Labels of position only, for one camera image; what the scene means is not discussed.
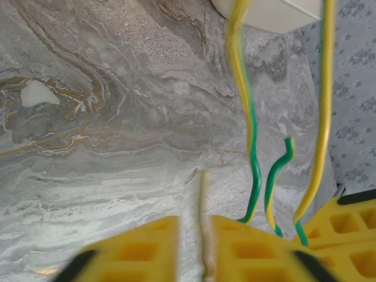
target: marble wall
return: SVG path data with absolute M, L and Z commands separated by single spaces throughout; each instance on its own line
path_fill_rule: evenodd
M 246 124 L 208 0 L 0 2 L 0 280 L 46 281 L 85 244 L 182 215 L 180 281 L 200 272 L 194 177 L 208 210 L 241 217 Z M 244 30 L 264 176 L 284 153 L 276 219 L 286 236 L 310 178 L 318 104 L 299 31 Z M 319 208 L 335 190 L 327 162 Z M 262 201 L 253 221 L 267 229 Z

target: white box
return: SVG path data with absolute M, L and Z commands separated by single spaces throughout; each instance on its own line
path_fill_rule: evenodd
M 237 0 L 211 0 L 230 19 Z M 244 22 L 265 31 L 286 33 L 321 19 L 322 0 L 252 0 Z

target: patterned wall covering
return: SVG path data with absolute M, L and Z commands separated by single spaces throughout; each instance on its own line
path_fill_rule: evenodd
M 330 156 L 350 193 L 376 185 L 376 1 L 337 0 Z M 319 93 L 320 24 L 301 29 Z

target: wire insulation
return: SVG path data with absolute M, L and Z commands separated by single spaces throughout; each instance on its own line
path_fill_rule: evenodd
M 199 172 L 199 206 L 198 206 L 198 218 L 199 229 L 202 238 L 202 263 L 204 265 L 204 272 L 202 274 L 202 281 L 205 281 L 209 277 L 214 276 L 214 264 L 210 260 L 211 250 L 211 236 L 208 228 L 208 224 L 205 221 L 206 210 L 206 198 L 207 188 L 209 184 L 209 173 L 207 170 L 201 170 Z
M 244 19 L 249 10 L 251 0 L 238 0 L 233 9 L 230 20 L 229 52 L 232 70 L 235 80 L 239 86 L 240 98 L 243 103 L 244 113 L 247 122 L 247 151 L 250 156 L 250 166 L 253 175 L 253 184 L 246 215 L 239 219 L 240 222 L 249 223 L 254 217 L 258 197 L 261 191 L 261 171 L 257 160 L 257 118 L 254 108 L 253 90 L 247 73 L 247 66 L 244 63 L 243 51 L 241 48 L 241 31 Z
M 294 138 L 288 137 L 284 140 L 286 152 L 285 154 L 280 157 L 271 167 L 268 178 L 266 180 L 266 189 L 265 189 L 265 197 L 264 197 L 264 209 L 265 215 L 269 222 L 270 227 L 274 230 L 275 234 L 283 237 L 282 230 L 274 221 L 273 216 L 273 194 L 274 194 L 274 187 L 276 185 L 276 180 L 279 171 L 293 159 L 295 155 L 295 141 Z
M 323 47 L 321 53 L 321 100 L 320 100 L 320 128 L 318 130 L 315 161 L 311 175 L 311 182 L 294 214 L 294 225 L 303 245 L 308 245 L 300 220 L 310 206 L 323 176 L 325 155 L 330 134 L 332 95 L 333 95 L 333 57 L 335 37 L 335 0 L 324 1 L 324 19 L 321 33 Z

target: yellow plastic grating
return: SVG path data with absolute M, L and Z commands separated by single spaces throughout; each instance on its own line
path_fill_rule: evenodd
M 165 217 L 85 247 L 56 282 L 175 282 L 178 251 L 179 217 Z
M 306 224 L 313 250 L 364 240 L 376 240 L 376 190 L 332 198 Z
M 216 239 L 217 282 L 339 282 L 320 265 L 318 253 L 246 224 L 222 216 L 211 216 Z M 327 275 L 317 280 L 296 252 L 313 257 Z
M 321 249 L 320 261 L 339 278 L 356 282 L 376 282 L 376 240 Z

